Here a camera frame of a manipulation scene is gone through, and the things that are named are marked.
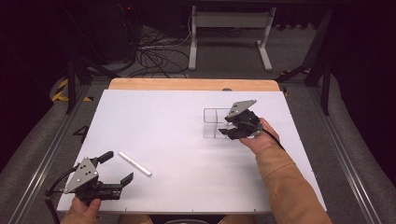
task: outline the black equipment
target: black equipment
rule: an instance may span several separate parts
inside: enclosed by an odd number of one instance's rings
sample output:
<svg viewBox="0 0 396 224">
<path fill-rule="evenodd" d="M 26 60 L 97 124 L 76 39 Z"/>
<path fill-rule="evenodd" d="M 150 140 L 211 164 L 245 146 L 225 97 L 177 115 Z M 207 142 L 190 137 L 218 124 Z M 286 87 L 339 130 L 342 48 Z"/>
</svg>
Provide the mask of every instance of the black equipment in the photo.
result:
<svg viewBox="0 0 396 224">
<path fill-rule="evenodd" d="M 232 140 L 254 136 L 263 130 L 260 119 L 248 110 L 251 105 L 256 104 L 256 100 L 236 102 L 230 109 L 230 112 L 225 119 L 231 122 L 235 128 L 219 129 L 219 131 L 228 135 Z"/>
<path fill-rule="evenodd" d="M 104 184 L 99 181 L 99 174 L 96 171 L 98 162 L 101 164 L 113 158 L 114 153 L 108 151 L 99 158 L 89 159 L 88 157 L 64 173 L 52 187 L 45 193 L 45 201 L 48 209 L 51 211 L 52 218 L 55 223 L 60 223 L 52 204 L 52 196 L 54 193 L 76 193 L 76 196 L 85 204 L 89 205 L 93 199 L 118 200 L 122 189 L 134 179 L 134 173 L 125 176 L 119 184 Z M 55 191 L 56 186 L 68 175 L 75 172 L 63 191 Z"/>
</svg>

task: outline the tan sleeve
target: tan sleeve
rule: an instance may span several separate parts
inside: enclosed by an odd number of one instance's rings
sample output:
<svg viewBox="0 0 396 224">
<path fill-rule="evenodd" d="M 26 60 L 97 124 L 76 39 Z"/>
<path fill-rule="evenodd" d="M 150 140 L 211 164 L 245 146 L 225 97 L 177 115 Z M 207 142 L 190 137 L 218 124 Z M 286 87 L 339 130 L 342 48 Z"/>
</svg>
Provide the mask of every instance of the tan sleeve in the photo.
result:
<svg viewBox="0 0 396 224">
<path fill-rule="evenodd" d="M 278 224 L 332 223 L 285 150 L 273 146 L 257 155 L 256 161 Z"/>
<path fill-rule="evenodd" d="M 98 218 L 91 219 L 84 217 L 82 214 L 76 212 L 72 207 L 70 207 L 69 212 L 66 214 L 61 224 L 100 224 Z"/>
</svg>

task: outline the silver metal bracket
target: silver metal bracket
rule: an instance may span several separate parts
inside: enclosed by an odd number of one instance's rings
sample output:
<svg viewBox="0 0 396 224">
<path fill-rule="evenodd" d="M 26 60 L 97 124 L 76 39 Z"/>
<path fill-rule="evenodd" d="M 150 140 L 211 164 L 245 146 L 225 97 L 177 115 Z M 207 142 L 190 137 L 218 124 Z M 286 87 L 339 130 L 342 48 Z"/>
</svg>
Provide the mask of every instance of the silver metal bracket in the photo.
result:
<svg viewBox="0 0 396 224">
<path fill-rule="evenodd" d="M 231 107 L 230 112 L 228 112 L 227 118 L 235 117 L 245 110 L 247 110 L 252 105 L 256 104 L 257 100 L 249 100 L 249 101 L 240 101 L 233 103 L 233 107 Z"/>
<path fill-rule="evenodd" d="M 84 158 L 84 160 L 82 160 L 81 164 L 78 166 L 75 174 L 67 184 L 66 188 L 64 189 L 64 193 L 70 193 L 71 191 L 79 188 L 81 185 L 96 178 L 97 176 L 98 172 L 93 166 L 91 160 L 88 157 Z"/>
</svg>

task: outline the white chalk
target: white chalk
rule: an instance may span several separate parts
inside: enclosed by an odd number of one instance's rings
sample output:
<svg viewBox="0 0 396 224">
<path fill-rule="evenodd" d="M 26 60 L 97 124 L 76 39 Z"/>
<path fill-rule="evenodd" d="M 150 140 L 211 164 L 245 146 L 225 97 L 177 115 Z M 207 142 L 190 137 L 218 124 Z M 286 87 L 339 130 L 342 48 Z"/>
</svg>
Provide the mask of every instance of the white chalk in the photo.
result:
<svg viewBox="0 0 396 224">
<path fill-rule="evenodd" d="M 131 157 L 127 156 L 125 153 L 119 151 L 119 155 L 122 156 L 126 161 L 131 163 L 134 167 L 136 167 L 139 171 L 143 172 L 147 176 L 152 176 L 152 172 L 148 171 L 145 167 L 137 163 L 137 161 L 134 161 L 131 159 Z"/>
</svg>

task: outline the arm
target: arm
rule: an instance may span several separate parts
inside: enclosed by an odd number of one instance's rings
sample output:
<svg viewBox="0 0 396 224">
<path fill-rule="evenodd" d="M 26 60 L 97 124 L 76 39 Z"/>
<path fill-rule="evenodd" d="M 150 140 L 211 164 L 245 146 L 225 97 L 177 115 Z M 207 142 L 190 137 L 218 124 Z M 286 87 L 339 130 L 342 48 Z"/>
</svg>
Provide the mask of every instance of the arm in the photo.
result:
<svg viewBox="0 0 396 224">
<path fill-rule="evenodd" d="M 70 206 L 69 212 L 66 214 L 61 224 L 99 224 L 100 221 L 97 218 L 101 201 L 95 199 L 91 202 L 88 207 L 75 197 Z"/>
<path fill-rule="evenodd" d="M 261 122 L 279 139 L 265 119 Z M 294 161 L 268 134 L 240 141 L 256 154 L 277 223 L 332 223 Z"/>
</svg>

